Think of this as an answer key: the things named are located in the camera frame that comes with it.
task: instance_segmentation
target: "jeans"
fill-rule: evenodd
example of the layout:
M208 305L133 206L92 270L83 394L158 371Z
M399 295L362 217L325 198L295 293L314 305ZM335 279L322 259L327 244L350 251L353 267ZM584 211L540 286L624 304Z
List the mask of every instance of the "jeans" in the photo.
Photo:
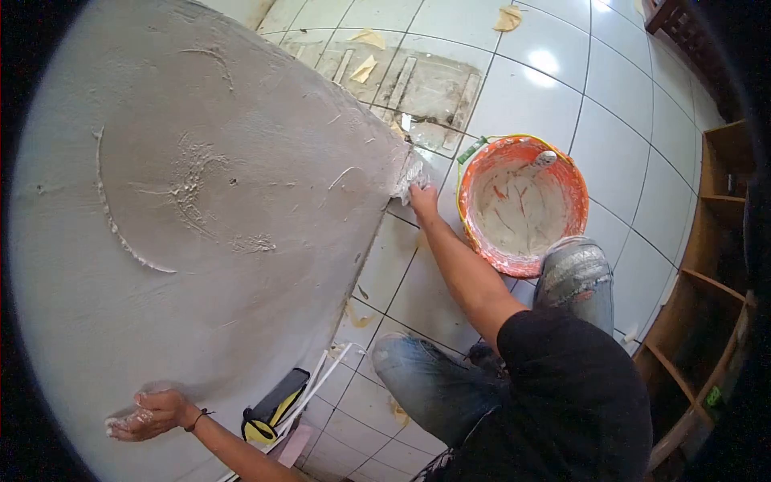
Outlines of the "jeans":
M565 238L544 256L534 310L559 306L612 335L612 283L604 253L591 239ZM431 342L402 333L375 342L372 364L407 415L451 448L459 447L510 393L508 380L462 364Z

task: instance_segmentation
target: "wooden shelving unit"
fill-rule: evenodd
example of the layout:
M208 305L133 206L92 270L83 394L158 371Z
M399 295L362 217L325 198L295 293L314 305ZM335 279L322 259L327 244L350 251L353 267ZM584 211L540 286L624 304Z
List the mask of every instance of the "wooden shelving unit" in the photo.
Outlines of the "wooden shelving unit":
M755 170L749 139L743 120L704 132L699 201L677 281L634 357L651 399L652 480L671 480L686 437L712 429L717 415L707 395L717 386L726 398L740 366L752 314L742 235Z

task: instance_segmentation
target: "hand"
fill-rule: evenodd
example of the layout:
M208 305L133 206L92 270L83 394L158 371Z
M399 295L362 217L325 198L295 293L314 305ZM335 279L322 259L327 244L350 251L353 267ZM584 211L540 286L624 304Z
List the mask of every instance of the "hand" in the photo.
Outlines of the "hand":
M438 195L434 186L420 189L417 184L413 184L409 187L409 195L411 197L410 204L421 226L425 227L426 221L439 215Z
M139 392L134 395L134 402L139 407L129 415L104 421L107 436L124 442L140 442L168 432L175 426L191 426L200 415L200 410L174 389L157 393Z

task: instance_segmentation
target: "wrist bracelet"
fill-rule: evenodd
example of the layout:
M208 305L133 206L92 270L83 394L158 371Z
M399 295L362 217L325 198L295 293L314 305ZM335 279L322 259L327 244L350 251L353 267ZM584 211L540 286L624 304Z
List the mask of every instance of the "wrist bracelet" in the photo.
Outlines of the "wrist bracelet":
M195 430L195 424L198 423L198 419L200 419L204 415L211 415L212 413L217 413L217 412L210 412L209 410L202 409L198 414L198 416L195 417L195 422L193 422L193 425L186 428L185 432L192 432L193 430Z

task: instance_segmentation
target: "person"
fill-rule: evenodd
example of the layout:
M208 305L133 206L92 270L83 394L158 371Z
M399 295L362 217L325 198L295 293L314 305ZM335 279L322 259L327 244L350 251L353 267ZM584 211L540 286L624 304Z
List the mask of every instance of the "person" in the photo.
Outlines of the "person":
M584 237L552 246L530 310L440 217L436 188L413 185L410 193L453 299L493 365L505 363L502 376L414 336L375 342L378 376L448 447L413 480L642 480L652 440L648 393L611 336L612 273L602 250ZM134 413L109 423L110 436L146 440L182 426L243 480L298 480L175 390L135 400Z

